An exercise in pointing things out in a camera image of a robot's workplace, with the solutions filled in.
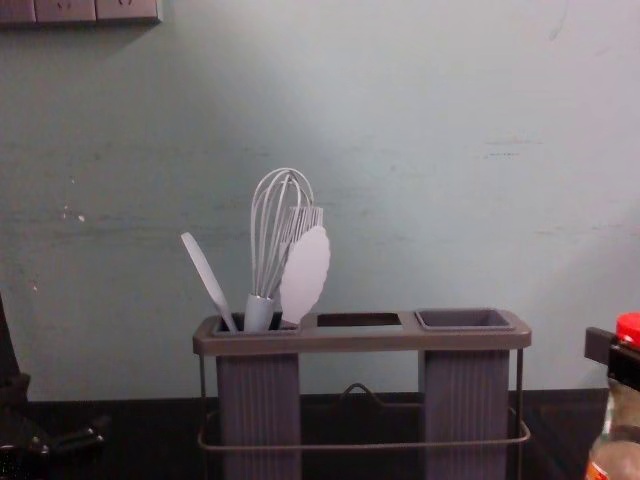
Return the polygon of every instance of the whisk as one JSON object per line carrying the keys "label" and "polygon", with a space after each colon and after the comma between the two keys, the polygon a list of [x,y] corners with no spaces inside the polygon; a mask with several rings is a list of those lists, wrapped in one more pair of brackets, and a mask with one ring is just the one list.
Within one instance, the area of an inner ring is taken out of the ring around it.
{"label": "whisk", "polygon": [[322,208],[313,202],[311,184],[293,168],[273,170],[258,183],[251,202],[253,276],[245,309],[245,331],[269,328],[273,296],[290,246],[311,227],[322,225]]}

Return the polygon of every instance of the utensil holder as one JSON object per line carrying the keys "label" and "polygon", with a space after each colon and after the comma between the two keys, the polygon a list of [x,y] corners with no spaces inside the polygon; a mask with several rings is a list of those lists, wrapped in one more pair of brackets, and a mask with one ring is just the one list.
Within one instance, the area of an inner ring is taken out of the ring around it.
{"label": "utensil holder", "polygon": [[[241,325],[241,316],[234,316]],[[279,325],[274,315],[271,327]],[[417,449],[422,478],[506,477],[507,445],[522,442],[522,352],[531,331],[510,312],[423,310],[308,315],[297,329],[225,332],[206,319],[193,337],[206,401],[205,357],[216,356],[221,444],[199,445],[223,455],[226,480],[301,478],[301,452]],[[420,352],[419,442],[305,445],[300,436],[298,355],[307,352]],[[509,432],[509,351],[518,351],[515,428]],[[206,407],[203,415],[206,424]]]}

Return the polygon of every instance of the spatula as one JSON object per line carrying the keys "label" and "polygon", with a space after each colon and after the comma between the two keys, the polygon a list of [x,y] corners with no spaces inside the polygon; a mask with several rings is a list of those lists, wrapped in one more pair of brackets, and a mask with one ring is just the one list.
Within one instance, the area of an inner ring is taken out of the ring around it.
{"label": "spatula", "polygon": [[236,328],[236,324],[231,316],[231,310],[229,310],[227,299],[225,298],[224,293],[222,293],[222,288],[220,288],[220,284],[218,283],[218,280],[216,280],[216,277],[211,270],[211,266],[209,265],[209,262],[207,262],[207,258],[200,249],[198,242],[196,242],[196,239],[193,238],[193,235],[189,232],[183,233],[180,238],[182,238],[184,246],[187,247],[189,256],[191,257],[191,260],[193,260],[193,264],[196,266],[196,270],[198,270],[198,274],[200,275],[207,292],[209,292],[211,300],[213,300],[213,303],[220,312],[225,325],[230,332],[237,332],[238,329]]}
{"label": "spatula", "polygon": [[324,227],[311,228],[291,246],[280,282],[283,322],[298,325],[317,303],[330,259],[329,238]]}

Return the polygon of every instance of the power socket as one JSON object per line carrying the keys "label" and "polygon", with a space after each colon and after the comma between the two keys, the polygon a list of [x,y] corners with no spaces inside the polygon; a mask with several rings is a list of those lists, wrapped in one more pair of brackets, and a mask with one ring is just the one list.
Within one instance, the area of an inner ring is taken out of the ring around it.
{"label": "power socket", "polygon": [[94,0],[35,0],[38,23],[95,22]]}
{"label": "power socket", "polygon": [[95,0],[98,21],[160,20],[161,0]]}
{"label": "power socket", "polygon": [[33,0],[0,0],[0,25],[35,23]]}

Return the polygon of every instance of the black object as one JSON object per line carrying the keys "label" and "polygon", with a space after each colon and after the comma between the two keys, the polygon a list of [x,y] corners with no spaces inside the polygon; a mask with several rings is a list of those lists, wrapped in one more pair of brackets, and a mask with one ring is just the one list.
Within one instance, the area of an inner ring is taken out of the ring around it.
{"label": "black object", "polygon": [[0,296],[0,379],[16,376],[20,373],[18,360],[13,351],[13,343],[9,335],[9,326],[4,316],[4,306]]}
{"label": "black object", "polygon": [[607,365],[607,376],[640,390],[640,348],[622,342],[611,332],[588,328],[584,356]]}
{"label": "black object", "polygon": [[90,427],[51,437],[22,415],[0,414],[0,480],[47,478],[51,461],[101,446],[109,424],[109,417],[101,417]]}
{"label": "black object", "polygon": [[77,432],[50,436],[18,412],[27,404],[29,381],[20,372],[0,298],[0,480],[47,478],[53,459],[94,450],[109,430],[109,417],[99,417]]}

